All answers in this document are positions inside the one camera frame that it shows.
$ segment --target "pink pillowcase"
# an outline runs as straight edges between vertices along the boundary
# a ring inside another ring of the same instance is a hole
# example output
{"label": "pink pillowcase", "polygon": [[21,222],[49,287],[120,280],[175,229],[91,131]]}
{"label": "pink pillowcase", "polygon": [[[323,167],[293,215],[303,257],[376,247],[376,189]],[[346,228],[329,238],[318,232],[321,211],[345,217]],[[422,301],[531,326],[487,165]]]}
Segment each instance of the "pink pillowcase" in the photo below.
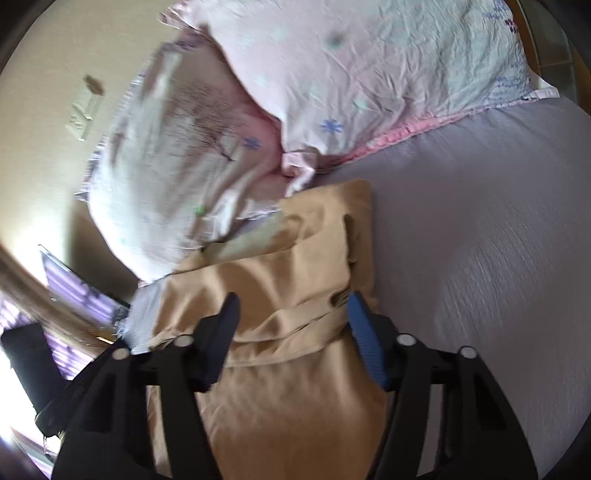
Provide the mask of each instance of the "pink pillowcase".
{"label": "pink pillowcase", "polygon": [[532,92],[502,0],[186,0],[161,21],[208,30],[291,164],[327,169]]}

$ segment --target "black object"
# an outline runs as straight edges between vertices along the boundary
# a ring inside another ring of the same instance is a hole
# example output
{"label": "black object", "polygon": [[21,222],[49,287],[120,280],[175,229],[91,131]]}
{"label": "black object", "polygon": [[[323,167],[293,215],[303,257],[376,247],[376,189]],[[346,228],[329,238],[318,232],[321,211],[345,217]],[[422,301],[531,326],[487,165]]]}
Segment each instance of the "black object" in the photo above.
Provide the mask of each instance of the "black object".
{"label": "black object", "polygon": [[43,327],[32,323],[6,330],[0,343],[35,411],[39,413],[66,386],[51,356]]}
{"label": "black object", "polygon": [[472,347],[427,348],[373,314],[359,293],[349,323],[371,377],[394,402],[368,480],[417,478],[431,384],[444,385],[439,451],[424,480],[537,480],[527,439],[485,363]]}
{"label": "black object", "polygon": [[[369,374],[386,392],[397,392],[368,480],[417,478],[431,384],[444,385],[439,451],[434,470],[418,478],[538,478],[515,414],[473,348],[429,349],[373,314],[359,293],[350,296],[348,314]],[[52,478],[166,479],[154,472],[145,400],[146,385],[160,385],[173,478],[221,480],[194,392],[217,381],[238,320],[239,301],[230,294],[218,315],[163,350],[132,356],[119,340],[89,364],[37,416],[45,435],[66,430]],[[545,480],[584,478],[590,431],[588,420]]]}
{"label": "black object", "polygon": [[[56,403],[67,431],[52,478],[166,479],[154,472],[147,423],[145,387],[159,385],[173,478],[220,480],[194,392],[206,392],[217,381],[239,308],[238,297],[229,294],[218,315],[202,319],[192,335],[180,336],[160,351],[130,355],[124,341],[115,342],[82,399],[70,404],[70,411],[75,410],[70,420],[63,416],[67,398]],[[48,406],[40,415],[45,425],[52,424],[52,409]]]}

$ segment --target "gray bed sheet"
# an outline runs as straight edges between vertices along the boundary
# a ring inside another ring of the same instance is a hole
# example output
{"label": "gray bed sheet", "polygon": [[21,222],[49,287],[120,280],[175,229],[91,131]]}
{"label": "gray bed sheet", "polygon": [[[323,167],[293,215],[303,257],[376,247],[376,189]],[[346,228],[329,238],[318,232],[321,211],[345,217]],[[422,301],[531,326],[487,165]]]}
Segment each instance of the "gray bed sheet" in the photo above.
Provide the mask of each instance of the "gray bed sheet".
{"label": "gray bed sheet", "polygon": [[[591,117],[563,98],[490,110],[316,183],[358,178],[381,312],[432,348],[476,347],[545,475],[591,411]],[[132,305],[136,352],[160,290]]]}

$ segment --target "folded fabric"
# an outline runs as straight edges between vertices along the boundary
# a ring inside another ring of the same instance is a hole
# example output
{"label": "folded fabric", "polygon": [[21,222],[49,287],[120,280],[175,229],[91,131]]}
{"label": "folded fabric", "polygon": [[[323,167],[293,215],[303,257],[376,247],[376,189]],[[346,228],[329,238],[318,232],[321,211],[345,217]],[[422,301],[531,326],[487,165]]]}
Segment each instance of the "folded fabric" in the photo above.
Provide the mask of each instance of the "folded fabric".
{"label": "folded fabric", "polygon": [[[241,321],[221,379],[197,395],[223,477],[364,478],[387,399],[365,372],[345,302],[359,290],[376,306],[369,187],[298,193],[273,221],[263,246],[197,252],[165,280],[152,344],[191,332],[236,292]],[[158,471],[170,474],[157,388],[148,412]]]}
{"label": "folded fabric", "polygon": [[148,282],[238,220],[277,210],[310,178],[297,167],[281,174],[273,121],[190,28],[154,54],[101,149],[90,213],[113,253]]}
{"label": "folded fabric", "polygon": [[503,0],[183,0],[161,21],[207,30],[281,121],[284,161],[319,170],[476,109],[557,96],[534,92]]}

